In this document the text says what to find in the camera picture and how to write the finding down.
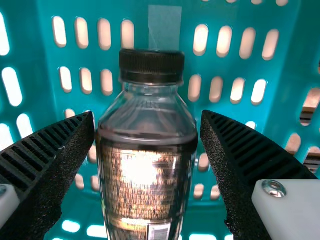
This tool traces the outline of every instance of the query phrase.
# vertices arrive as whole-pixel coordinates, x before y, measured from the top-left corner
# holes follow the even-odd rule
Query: oval hole
[[[200,91],[201,91],[201,76],[196,74],[196,75],[193,75],[189,81],[188,99],[191,102],[196,102],[200,97]]]
[[[254,121],[248,121],[245,125],[253,130],[256,129],[256,123]]]
[[[99,192],[99,179],[97,176],[91,177],[91,187],[93,191]]]
[[[191,234],[189,240],[217,240],[217,238],[210,234]]]
[[[272,29],[266,35],[263,51],[262,51],[262,58],[264,60],[269,61],[274,57],[276,47],[278,44],[278,38],[279,38],[279,31],[277,29]]]
[[[220,191],[219,191],[218,185],[214,185],[211,188],[210,199],[214,201],[214,200],[217,200],[219,197],[220,197]]]
[[[16,71],[11,67],[6,67],[2,71],[2,80],[10,104],[14,107],[19,106],[23,98]]]
[[[232,29],[229,26],[223,26],[218,35],[218,43],[216,45],[216,54],[220,58],[228,55],[232,38]]]
[[[232,85],[231,96],[230,96],[230,101],[233,104],[240,103],[243,92],[244,92],[244,87],[245,87],[245,80],[243,78],[238,77],[234,80]]]
[[[248,27],[246,30],[244,30],[241,40],[241,46],[239,55],[242,59],[248,59],[250,58],[252,54],[252,50],[254,48],[256,39],[256,30],[252,27]]]
[[[86,49],[89,45],[88,24],[82,17],[77,17],[74,22],[75,39],[78,47]]]
[[[88,68],[81,68],[80,69],[80,81],[81,81],[81,88],[84,94],[91,94],[92,93],[92,79],[91,79],[91,72]]]
[[[279,7],[283,7],[285,5],[288,4],[288,0],[275,0],[276,4],[279,6]]]
[[[302,111],[300,114],[300,123],[303,126],[308,126],[311,123],[315,110],[320,102],[320,88],[312,88],[303,103]]]
[[[225,236],[224,240],[234,240],[234,236],[232,234]]]
[[[0,12],[0,56],[6,56],[10,52],[9,39],[4,16]]]
[[[105,51],[109,50],[111,47],[111,26],[105,18],[98,21],[98,38],[100,48]]]
[[[285,146],[285,150],[294,155],[296,154],[296,152],[298,152],[299,148],[301,146],[301,137],[297,134],[297,133],[293,133],[288,142],[286,143],[286,146]]]
[[[222,88],[223,88],[224,81],[221,77],[216,76],[211,81],[211,87],[210,87],[210,94],[209,94],[209,100],[212,103],[219,102],[221,98]]]
[[[106,96],[110,96],[113,92],[112,72],[108,69],[101,71],[101,89]]]
[[[207,49],[209,28],[204,24],[200,24],[195,28],[193,39],[193,52],[197,56],[205,54]]]
[[[16,120],[16,125],[22,139],[34,133],[27,114],[21,114]]]
[[[203,184],[197,184],[194,187],[193,197],[195,199],[201,199],[204,194],[205,186]]]
[[[62,66],[59,68],[60,83],[65,93],[70,93],[72,90],[71,72],[69,68]]]
[[[135,46],[135,26],[132,21],[124,20],[121,24],[121,47],[133,49]]]
[[[0,123],[0,152],[14,144],[9,127]]]
[[[75,186],[80,189],[83,190],[85,188],[85,182],[84,182],[84,177],[80,174],[75,175]]]
[[[102,225],[91,225],[86,230],[86,234],[92,238],[99,238],[99,239],[108,238],[106,228],[105,226],[102,226]]]
[[[251,0],[251,3],[254,5],[262,4],[262,0]]]
[[[64,48],[67,45],[67,35],[64,20],[60,16],[54,16],[52,19],[52,28],[55,44],[59,48]]]
[[[68,108],[64,111],[64,117],[66,119],[72,118],[76,115],[75,111],[73,111],[72,109]]]
[[[88,158],[90,163],[96,164],[97,163],[97,148],[95,145],[92,145],[92,147],[89,150]]]
[[[80,230],[80,224],[74,221],[66,220],[62,223],[62,229],[66,232],[75,234]]]
[[[308,153],[304,159],[303,165],[306,166],[310,172],[315,174],[320,165],[320,149],[317,146],[309,148]]]
[[[199,172],[206,172],[209,169],[209,159],[206,153],[200,155],[198,170]]]
[[[264,79],[259,79],[255,82],[251,96],[251,103],[253,105],[258,105],[262,102],[264,99],[266,86],[267,82]]]

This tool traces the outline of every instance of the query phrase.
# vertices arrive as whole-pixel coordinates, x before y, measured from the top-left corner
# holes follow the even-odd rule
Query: white plastic block
[[[13,186],[7,184],[1,184],[0,186],[6,186],[6,192],[4,193],[4,195],[0,195],[1,229],[19,206],[20,200]]]
[[[256,183],[252,202],[272,240],[319,240],[320,181],[276,180],[285,187],[285,197],[266,193],[263,181]]]

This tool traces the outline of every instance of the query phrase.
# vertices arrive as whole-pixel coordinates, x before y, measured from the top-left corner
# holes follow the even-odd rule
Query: bottle neck
[[[170,96],[176,95],[178,93],[178,85],[145,85],[145,84],[136,84],[131,82],[124,82],[123,89],[125,92],[135,94],[135,95],[144,95],[144,96]]]

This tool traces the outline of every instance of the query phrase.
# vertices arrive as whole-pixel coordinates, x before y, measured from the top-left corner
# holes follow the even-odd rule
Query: liquid
[[[171,146],[124,144],[96,134],[109,240],[177,240],[188,205],[198,136]]]

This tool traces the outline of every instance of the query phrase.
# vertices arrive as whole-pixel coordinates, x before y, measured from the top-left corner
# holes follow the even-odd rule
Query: black bottle cap
[[[138,84],[180,84],[185,55],[180,51],[121,49],[120,78]]]

